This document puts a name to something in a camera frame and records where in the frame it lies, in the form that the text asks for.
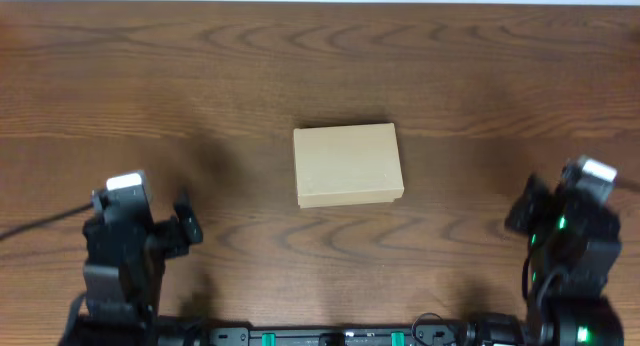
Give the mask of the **cardboard box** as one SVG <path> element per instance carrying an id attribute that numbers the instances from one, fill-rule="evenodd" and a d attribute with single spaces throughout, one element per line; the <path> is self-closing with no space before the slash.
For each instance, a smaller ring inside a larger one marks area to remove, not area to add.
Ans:
<path id="1" fill-rule="evenodd" d="M 293 131 L 300 208 L 392 203 L 404 194 L 392 123 Z"/>

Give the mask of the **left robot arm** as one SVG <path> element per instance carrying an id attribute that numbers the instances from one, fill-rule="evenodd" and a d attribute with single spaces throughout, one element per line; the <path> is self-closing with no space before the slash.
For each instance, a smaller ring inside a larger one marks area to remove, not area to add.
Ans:
<path id="1" fill-rule="evenodd" d="M 203 241 L 192 204 L 181 195 L 169 219 L 153 220 L 140 191 L 101 190 L 82 232 L 86 291 L 70 306 L 61 345 L 207 345 L 200 320 L 159 314 L 166 261 Z"/>

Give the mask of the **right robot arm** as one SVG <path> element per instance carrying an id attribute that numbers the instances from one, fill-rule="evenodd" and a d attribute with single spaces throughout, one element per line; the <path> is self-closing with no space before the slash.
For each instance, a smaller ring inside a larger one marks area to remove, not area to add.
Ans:
<path id="1" fill-rule="evenodd" d="M 524 320 L 477 313 L 462 345 L 601 345 L 624 342 L 622 322 L 603 291 L 622 251 L 620 219 L 576 177 L 550 189 L 531 175 L 505 219 L 529 238 L 523 263 Z"/>

